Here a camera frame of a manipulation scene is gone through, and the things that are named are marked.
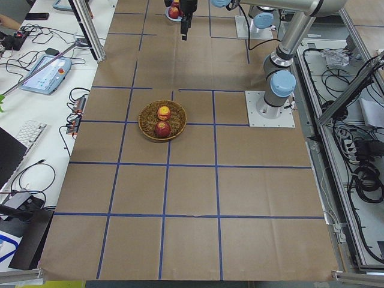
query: person's arm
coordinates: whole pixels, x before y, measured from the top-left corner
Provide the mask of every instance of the person's arm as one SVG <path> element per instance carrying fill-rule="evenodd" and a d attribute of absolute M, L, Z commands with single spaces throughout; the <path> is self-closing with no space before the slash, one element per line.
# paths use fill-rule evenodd
<path fill-rule="evenodd" d="M 2 14 L 0 14 L 0 22 L 2 26 L 13 30 L 18 30 L 21 26 L 17 21 Z"/>

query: black screen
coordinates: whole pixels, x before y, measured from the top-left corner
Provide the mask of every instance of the black screen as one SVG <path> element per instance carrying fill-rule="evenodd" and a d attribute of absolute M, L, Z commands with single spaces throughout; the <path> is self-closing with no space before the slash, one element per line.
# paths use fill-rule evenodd
<path fill-rule="evenodd" d="M 0 127 L 0 188 L 20 165 L 26 147 Z"/>

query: paper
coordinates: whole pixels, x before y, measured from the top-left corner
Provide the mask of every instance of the paper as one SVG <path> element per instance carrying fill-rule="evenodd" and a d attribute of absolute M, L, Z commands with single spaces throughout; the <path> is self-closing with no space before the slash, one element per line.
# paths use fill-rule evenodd
<path fill-rule="evenodd" d="M 384 104 L 360 99 L 360 106 L 366 126 L 384 128 Z"/>

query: apple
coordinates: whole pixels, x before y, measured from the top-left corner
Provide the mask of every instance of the apple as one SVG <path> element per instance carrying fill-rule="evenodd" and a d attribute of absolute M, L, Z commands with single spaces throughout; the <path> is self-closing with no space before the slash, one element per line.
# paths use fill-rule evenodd
<path fill-rule="evenodd" d="M 179 0 L 173 0 L 171 6 L 179 8 Z"/>
<path fill-rule="evenodd" d="M 157 117 L 162 121 L 167 121 L 170 118 L 170 110 L 167 106 L 161 106 L 157 110 Z"/>
<path fill-rule="evenodd" d="M 177 19 L 179 17 L 179 9 L 175 6 L 169 7 L 168 16 L 172 19 Z"/>
<path fill-rule="evenodd" d="M 160 138 L 168 137 L 170 135 L 170 125 L 165 121 L 157 122 L 155 134 Z"/>

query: black phone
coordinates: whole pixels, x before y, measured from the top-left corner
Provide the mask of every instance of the black phone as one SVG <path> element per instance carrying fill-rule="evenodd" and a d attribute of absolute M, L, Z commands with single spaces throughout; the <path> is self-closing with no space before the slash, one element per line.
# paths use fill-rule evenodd
<path fill-rule="evenodd" d="M 47 20 L 49 13 L 28 13 L 25 16 L 25 20 Z"/>

